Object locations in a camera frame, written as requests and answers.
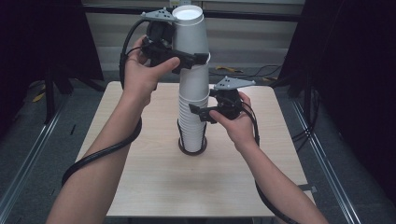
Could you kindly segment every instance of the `human hand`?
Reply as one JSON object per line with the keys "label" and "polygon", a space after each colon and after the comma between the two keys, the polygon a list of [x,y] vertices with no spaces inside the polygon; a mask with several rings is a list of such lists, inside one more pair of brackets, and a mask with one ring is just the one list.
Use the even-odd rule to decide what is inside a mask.
{"label": "human hand", "polygon": [[[139,48],[143,44],[145,36],[141,36],[134,42],[134,48]],[[140,49],[135,49],[129,53],[129,58],[125,64],[125,82],[123,94],[128,96],[138,96],[145,105],[149,104],[151,93],[155,90],[159,78],[178,67],[180,59],[171,58],[155,67],[147,67],[144,63],[148,59],[141,53]]]}
{"label": "human hand", "polygon": [[[241,91],[239,92],[239,96],[245,104],[251,106],[248,96]],[[243,104],[243,107],[249,111],[248,106],[245,104]],[[230,136],[237,150],[249,144],[256,144],[253,135],[253,123],[247,113],[242,112],[238,118],[233,120],[227,119],[216,110],[209,111],[209,115],[227,130],[227,134]]]}

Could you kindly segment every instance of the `white paper cup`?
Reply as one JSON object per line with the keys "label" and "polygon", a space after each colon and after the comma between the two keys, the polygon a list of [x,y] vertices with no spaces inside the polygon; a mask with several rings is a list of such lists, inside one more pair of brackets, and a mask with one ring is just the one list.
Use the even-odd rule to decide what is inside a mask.
{"label": "white paper cup", "polygon": [[180,107],[178,114],[179,114],[179,119],[188,122],[190,126],[193,126],[198,122],[201,122],[199,115],[191,113],[190,109],[187,107],[183,107],[183,106]]}
{"label": "white paper cup", "polygon": [[179,95],[189,101],[206,98],[209,94],[208,64],[192,69],[181,69]]}
{"label": "white paper cup", "polygon": [[181,6],[175,8],[172,15],[177,18],[177,21],[174,21],[176,26],[174,49],[189,54],[208,53],[209,46],[202,9],[197,6]]}
{"label": "white paper cup", "polygon": [[197,125],[199,129],[195,128],[185,128],[183,123],[179,120],[178,124],[180,126],[180,130],[182,131],[182,145],[186,151],[189,152],[197,152],[202,149],[202,139],[205,136],[204,129],[205,124]]}
{"label": "white paper cup", "polygon": [[189,104],[204,105],[209,100],[209,93],[210,93],[210,91],[207,92],[205,97],[199,98],[199,99],[186,98],[183,95],[179,94],[178,99],[182,104],[185,104],[185,105],[189,105]]}
{"label": "white paper cup", "polygon": [[186,110],[190,111],[190,105],[196,105],[196,106],[198,106],[200,108],[205,108],[208,105],[208,101],[206,100],[206,101],[203,101],[201,103],[181,103],[180,102],[179,103],[179,108],[180,109],[183,108],[183,109],[186,109]]}
{"label": "white paper cup", "polygon": [[179,121],[179,125],[183,133],[198,133],[201,132],[205,127],[205,124],[191,126],[188,122],[184,122],[183,120]]}
{"label": "white paper cup", "polygon": [[178,119],[179,119],[180,124],[185,128],[192,127],[194,129],[194,127],[201,126],[200,125],[201,121],[200,121],[198,115],[193,114],[193,116],[189,117],[189,116],[183,115],[183,112],[180,112],[180,117]]}

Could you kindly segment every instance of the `tabletop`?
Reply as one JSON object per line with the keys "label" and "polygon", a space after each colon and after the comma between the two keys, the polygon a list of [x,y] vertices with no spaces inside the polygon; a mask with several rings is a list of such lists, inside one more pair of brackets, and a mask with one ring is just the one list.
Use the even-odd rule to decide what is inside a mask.
{"label": "tabletop", "polygon": [[[246,93],[256,114],[261,149],[297,185],[307,184],[273,89]],[[122,89],[108,84],[78,154],[88,150],[115,108]],[[216,99],[209,98],[209,106]],[[197,156],[178,147],[178,84],[159,83],[145,108],[143,129],[131,144],[109,217],[270,217],[254,178],[220,124],[207,124],[206,150]],[[305,192],[312,198],[310,191]]]}

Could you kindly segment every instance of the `wire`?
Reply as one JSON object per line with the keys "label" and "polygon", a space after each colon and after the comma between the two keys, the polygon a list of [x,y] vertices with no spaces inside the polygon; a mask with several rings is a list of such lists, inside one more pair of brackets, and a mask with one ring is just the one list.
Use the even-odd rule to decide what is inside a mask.
{"label": "wire", "polygon": [[130,49],[130,50],[128,50],[128,52],[126,53],[126,55],[129,55],[132,51],[134,51],[134,50],[136,50],[136,49],[142,49],[142,48],[145,48],[145,47],[148,47],[148,46],[149,46],[149,44],[147,44],[147,45],[142,45],[142,46],[140,46],[140,47],[136,47],[136,48]]}
{"label": "wire", "polygon": [[[257,143],[258,146],[260,146],[260,136],[259,136],[259,128],[258,128],[258,124],[257,124],[257,119],[256,119],[256,115],[253,111],[253,109],[251,108],[250,105],[248,105],[245,102],[242,102],[242,105],[246,105],[249,110],[247,111],[244,107],[240,106],[240,109],[242,111],[244,111],[251,119],[252,123],[253,123],[253,128],[254,128],[254,138],[255,141]],[[279,211],[264,195],[264,193],[262,192],[262,190],[260,189],[259,185],[257,184],[256,181],[254,181],[256,184],[256,189],[259,192],[259,196],[262,199],[262,202],[268,207],[268,209],[270,209],[277,217],[279,217],[280,219],[282,219],[283,221],[285,221],[286,223],[289,224],[298,224],[298,222],[294,221],[293,219],[289,218],[288,216],[286,216],[285,214],[283,214],[281,211]]]}
{"label": "wire", "polygon": [[314,131],[315,125],[317,123],[320,100],[319,100],[318,92],[313,90],[313,93],[314,93],[314,97],[312,99],[312,104],[314,106],[315,115],[314,115],[312,121],[311,120],[308,121],[309,126],[307,128],[305,128],[302,132],[294,135],[291,138],[293,140],[293,142],[298,142],[298,141],[304,139],[304,141],[296,149],[297,153],[300,152],[300,150],[303,148],[305,143],[309,140],[309,138],[311,137],[312,132]]}
{"label": "wire", "polygon": [[129,31],[128,35],[126,36],[125,41],[124,41],[124,44],[123,44],[123,46],[122,46],[122,51],[121,51],[121,54],[120,54],[120,83],[121,83],[121,86],[122,86],[122,87],[123,87],[124,80],[125,80],[125,64],[126,64],[126,61],[128,60],[128,54],[129,54],[132,50],[134,50],[134,49],[131,49],[130,51],[128,51],[128,53],[126,53],[126,49],[128,48],[129,41],[131,40],[132,34],[133,34],[134,31],[136,30],[136,28],[137,28],[140,24],[142,24],[143,22],[145,22],[145,21],[149,21],[149,20],[140,20],[140,21],[137,21],[137,22],[131,27],[131,30]]}
{"label": "wire", "polygon": [[126,147],[129,144],[131,144],[137,138],[137,136],[139,136],[140,131],[142,131],[142,118],[140,118],[140,120],[137,122],[136,127],[134,128],[134,132],[129,137],[127,137],[126,139],[120,141],[119,143],[111,147],[107,147],[105,149],[92,153],[91,155],[82,158],[81,160],[77,161],[72,166],[70,166],[67,169],[67,171],[64,173],[64,176],[62,178],[62,186],[66,183],[66,181],[73,173],[81,169],[83,166],[87,165],[90,162],[96,161],[108,154],[116,152],[122,149],[123,147]]}
{"label": "wire", "polygon": [[[260,69],[253,75],[246,75],[246,74],[230,74],[230,73],[225,73],[225,74],[221,74],[221,73],[214,73],[214,72],[209,72],[209,75],[211,76],[220,76],[220,77],[238,77],[241,79],[245,79],[245,78],[250,78],[250,77],[268,77],[270,75],[272,75],[273,73],[275,73],[277,70],[279,70],[281,67],[283,66],[283,64],[281,65],[265,65],[260,67]],[[266,67],[276,67],[276,69],[270,73],[267,74],[263,74],[263,75],[259,75],[260,71]]]}

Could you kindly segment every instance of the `white wall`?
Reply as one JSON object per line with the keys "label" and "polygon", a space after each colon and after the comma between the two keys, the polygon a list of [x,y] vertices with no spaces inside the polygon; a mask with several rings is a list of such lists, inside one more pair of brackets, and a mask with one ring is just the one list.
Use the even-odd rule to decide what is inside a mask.
{"label": "white wall", "polygon": [[[244,3],[220,1],[193,1],[208,10],[246,11],[261,13],[300,14],[299,4],[273,4],[271,0],[251,0]],[[125,7],[168,7],[168,1],[110,1],[85,0],[84,4],[100,4]],[[118,70],[121,46],[131,26],[140,19],[136,15],[87,13],[88,22],[104,70]],[[295,30],[295,22],[246,21],[229,19],[205,19],[211,65],[263,66],[281,64]],[[131,41],[146,32],[146,24],[139,27]]]}

